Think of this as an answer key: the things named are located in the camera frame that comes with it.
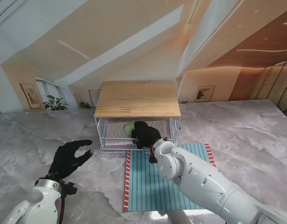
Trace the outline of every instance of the green object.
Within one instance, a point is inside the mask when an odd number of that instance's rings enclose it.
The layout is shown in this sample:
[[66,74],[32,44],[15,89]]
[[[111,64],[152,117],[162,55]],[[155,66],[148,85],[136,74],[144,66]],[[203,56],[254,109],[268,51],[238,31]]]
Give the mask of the green object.
[[88,102],[80,101],[79,106],[81,106],[84,109],[92,109],[91,105]]
[[127,135],[131,135],[131,132],[135,129],[134,123],[135,121],[132,121],[125,125],[124,131]]
[[70,106],[70,103],[63,103],[62,99],[64,98],[58,98],[54,97],[52,95],[46,96],[48,98],[48,102],[44,102],[45,109],[51,108],[52,111],[66,111],[68,110],[67,106]]

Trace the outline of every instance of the red border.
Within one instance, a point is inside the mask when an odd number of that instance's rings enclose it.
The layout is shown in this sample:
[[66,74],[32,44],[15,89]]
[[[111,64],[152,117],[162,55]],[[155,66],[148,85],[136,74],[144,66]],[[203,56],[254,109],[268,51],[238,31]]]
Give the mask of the red border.
[[[207,154],[210,160],[210,163],[216,167],[214,157],[211,151],[211,148],[209,144],[205,144],[205,149],[207,150]],[[130,157],[131,157],[131,151],[127,151],[127,161],[126,161],[126,176],[125,176],[125,195],[124,195],[124,204],[123,204],[123,210],[128,211],[128,205],[129,205],[129,179],[130,179]]]
[[211,151],[211,148],[210,148],[209,144],[205,144],[205,149],[207,150],[207,154],[208,154],[210,163],[211,163],[214,167],[216,167],[216,164],[215,164],[215,161],[214,161],[214,157],[213,157],[213,154],[212,154],[212,151]]
[[129,205],[129,177],[130,177],[130,156],[131,151],[127,151],[127,161],[126,161],[126,176],[125,176],[125,196],[124,196],[124,211],[128,211]]

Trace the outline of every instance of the framed picture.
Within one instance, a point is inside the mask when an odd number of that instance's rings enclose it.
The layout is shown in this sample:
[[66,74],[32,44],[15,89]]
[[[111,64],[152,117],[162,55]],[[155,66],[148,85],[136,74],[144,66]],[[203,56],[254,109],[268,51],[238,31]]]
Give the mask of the framed picture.
[[195,94],[194,102],[209,102],[214,86],[199,86]]
[[93,108],[97,107],[100,92],[101,90],[89,90],[89,97],[92,101]]
[[20,84],[20,87],[27,98],[28,105],[31,109],[41,108],[40,100],[32,84]]

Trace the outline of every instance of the wire basket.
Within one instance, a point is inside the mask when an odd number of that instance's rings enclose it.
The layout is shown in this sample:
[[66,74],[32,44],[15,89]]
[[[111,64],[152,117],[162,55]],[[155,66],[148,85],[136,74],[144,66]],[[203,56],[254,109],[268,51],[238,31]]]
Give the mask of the wire basket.
[[176,142],[180,118],[95,118],[101,149],[107,150],[148,150],[138,149],[136,139],[124,132],[124,126],[131,121],[145,121],[156,128],[162,138]]

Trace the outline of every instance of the potted plant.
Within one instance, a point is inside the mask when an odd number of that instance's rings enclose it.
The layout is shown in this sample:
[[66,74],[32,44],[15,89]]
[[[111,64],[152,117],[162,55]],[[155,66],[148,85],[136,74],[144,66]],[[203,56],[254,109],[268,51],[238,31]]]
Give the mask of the potted plant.
[[88,102],[80,101],[79,105],[84,109],[91,109],[91,105]]
[[46,96],[48,97],[48,102],[44,102],[45,109],[51,108],[52,111],[65,111],[68,110],[67,106],[70,106],[70,103],[61,102],[64,98],[54,97],[52,95]]

